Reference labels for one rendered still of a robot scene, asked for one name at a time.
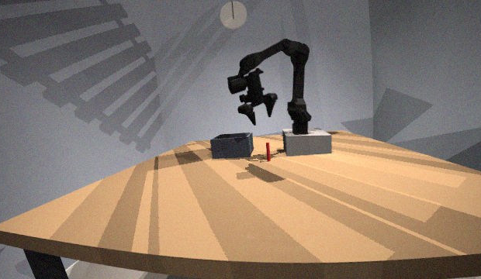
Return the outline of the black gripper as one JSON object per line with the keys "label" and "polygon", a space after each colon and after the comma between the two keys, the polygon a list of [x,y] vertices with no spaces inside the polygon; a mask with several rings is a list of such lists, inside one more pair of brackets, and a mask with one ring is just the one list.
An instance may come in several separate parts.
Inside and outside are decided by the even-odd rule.
{"label": "black gripper", "polygon": [[277,95],[274,93],[268,93],[266,95],[263,95],[264,90],[265,88],[263,88],[262,86],[258,88],[248,89],[247,93],[250,94],[251,104],[240,105],[237,109],[238,113],[245,114],[251,120],[254,126],[256,126],[255,113],[253,112],[254,107],[264,102],[266,105],[268,117],[271,117],[274,105],[278,100]]}

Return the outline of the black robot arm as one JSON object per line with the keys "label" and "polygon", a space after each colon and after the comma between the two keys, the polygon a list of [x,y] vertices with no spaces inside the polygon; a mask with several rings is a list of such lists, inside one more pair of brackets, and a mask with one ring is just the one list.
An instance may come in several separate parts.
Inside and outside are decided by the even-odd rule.
{"label": "black robot arm", "polygon": [[[261,86],[259,74],[263,74],[260,68],[254,70],[262,61],[270,56],[283,51],[291,57],[293,65],[293,92],[292,101],[287,103],[287,111],[293,120],[292,132],[294,135],[308,134],[308,121],[311,120],[310,114],[306,111],[306,103],[303,99],[304,90],[304,68],[308,61],[310,48],[305,43],[291,41],[288,39],[280,40],[269,48],[247,55],[240,60],[240,70],[238,75],[228,77],[228,88],[231,94],[242,92],[248,89]],[[245,74],[249,73],[247,76]]]}

